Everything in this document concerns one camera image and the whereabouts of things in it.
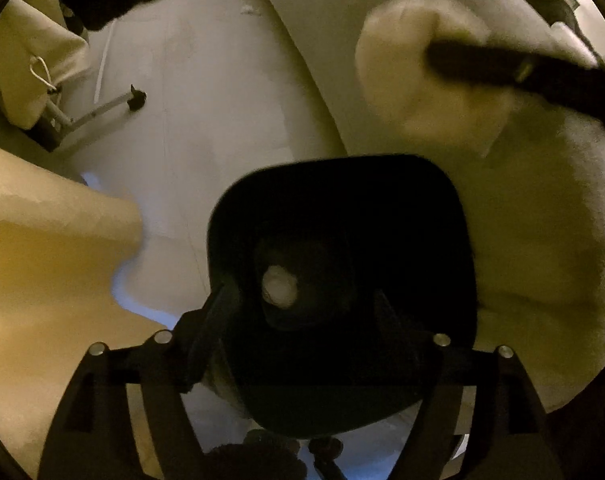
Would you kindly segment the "white crumpled paper ball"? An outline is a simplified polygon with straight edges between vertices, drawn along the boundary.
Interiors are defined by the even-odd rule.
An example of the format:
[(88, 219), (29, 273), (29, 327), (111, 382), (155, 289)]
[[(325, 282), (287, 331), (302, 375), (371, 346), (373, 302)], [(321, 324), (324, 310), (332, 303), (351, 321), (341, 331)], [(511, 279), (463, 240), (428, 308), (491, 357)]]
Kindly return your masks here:
[(262, 278), (262, 296), (268, 304), (282, 310), (293, 307), (298, 297), (296, 276), (283, 266), (269, 266)]

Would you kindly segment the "black plastic trash bin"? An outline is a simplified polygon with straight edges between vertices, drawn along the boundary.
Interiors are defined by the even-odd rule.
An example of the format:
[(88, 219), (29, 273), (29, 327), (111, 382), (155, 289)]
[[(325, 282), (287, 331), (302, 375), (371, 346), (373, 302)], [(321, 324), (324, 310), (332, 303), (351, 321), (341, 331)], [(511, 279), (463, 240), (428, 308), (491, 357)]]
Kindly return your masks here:
[[(385, 338), (477, 332), (467, 220), (451, 180), (413, 155), (310, 160), (234, 183), (208, 228), (209, 276), (240, 307), (221, 338), (240, 403), (298, 439), (340, 434), (409, 408), (412, 376)], [(296, 276), (289, 309), (268, 304), (269, 266)]]

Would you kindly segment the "beige hanging garment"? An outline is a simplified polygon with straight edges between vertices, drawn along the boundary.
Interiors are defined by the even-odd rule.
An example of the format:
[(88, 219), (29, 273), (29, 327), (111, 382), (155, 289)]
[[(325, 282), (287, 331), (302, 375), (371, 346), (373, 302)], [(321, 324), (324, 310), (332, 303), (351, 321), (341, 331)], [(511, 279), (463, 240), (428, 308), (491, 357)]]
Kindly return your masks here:
[(31, 129), (50, 92), (91, 66), (89, 44), (71, 32), (60, 0), (8, 0), (0, 13), (0, 107)]

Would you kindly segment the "grey plush bed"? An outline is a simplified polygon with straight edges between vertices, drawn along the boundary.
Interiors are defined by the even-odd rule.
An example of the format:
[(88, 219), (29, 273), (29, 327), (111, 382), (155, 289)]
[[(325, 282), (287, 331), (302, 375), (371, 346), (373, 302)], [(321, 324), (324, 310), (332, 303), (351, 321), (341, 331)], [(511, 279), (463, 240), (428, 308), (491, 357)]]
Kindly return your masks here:
[(508, 344), (547, 411), (605, 367), (605, 129), (432, 73), (435, 39), (589, 55), (525, 0), (270, 0), (351, 155), (411, 153), (457, 188), (474, 247), (476, 348)]

